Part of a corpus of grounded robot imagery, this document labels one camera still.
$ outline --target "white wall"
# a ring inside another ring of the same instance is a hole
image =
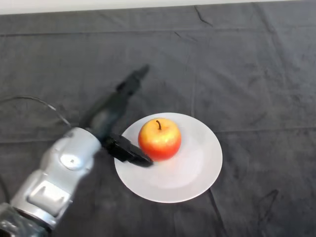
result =
[[[183,6],[271,0],[0,0],[0,14]]]

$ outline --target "silver robot arm segment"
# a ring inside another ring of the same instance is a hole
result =
[[[45,152],[40,169],[29,176],[11,205],[54,229],[100,149],[101,143],[90,132],[73,128]]]

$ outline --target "apple stem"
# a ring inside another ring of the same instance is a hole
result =
[[[158,120],[156,120],[156,122],[159,124],[159,130],[161,130],[161,124]]]

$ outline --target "dark gray fabric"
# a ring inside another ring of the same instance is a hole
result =
[[[133,194],[101,152],[55,235],[314,237],[315,12],[302,1],[0,16],[0,96],[37,96],[76,125],[149,63],[115,132],[177,112],[223,149],[211,191],[177,204]],[[0,174],[12,195],[66,130],[35,102],[1,105]]]

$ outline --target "apple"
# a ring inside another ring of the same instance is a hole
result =
[[[167,160],[179,150],[181,132],[175,122],[154,118],[140,129],[138,145],[153,161]]]

